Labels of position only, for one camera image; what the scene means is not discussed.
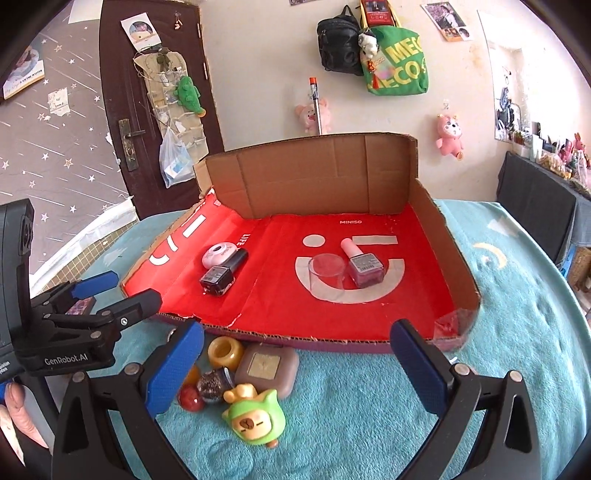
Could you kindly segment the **person's left hand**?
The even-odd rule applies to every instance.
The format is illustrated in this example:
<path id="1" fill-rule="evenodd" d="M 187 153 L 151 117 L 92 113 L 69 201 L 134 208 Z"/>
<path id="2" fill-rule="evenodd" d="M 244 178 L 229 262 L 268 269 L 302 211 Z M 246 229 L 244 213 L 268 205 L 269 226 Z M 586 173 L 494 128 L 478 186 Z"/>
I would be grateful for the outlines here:
<path id="1" fill-rule="evenodd" d="M 15 382 L 9 382 L 5 387 L 4 404 L 1 406 L 1 431 L 22 464 L 25 464 L 24 453 L 17 439 L 18 432 L 39 446 L 48 448 L 26 411 L 24 389 Z"/>

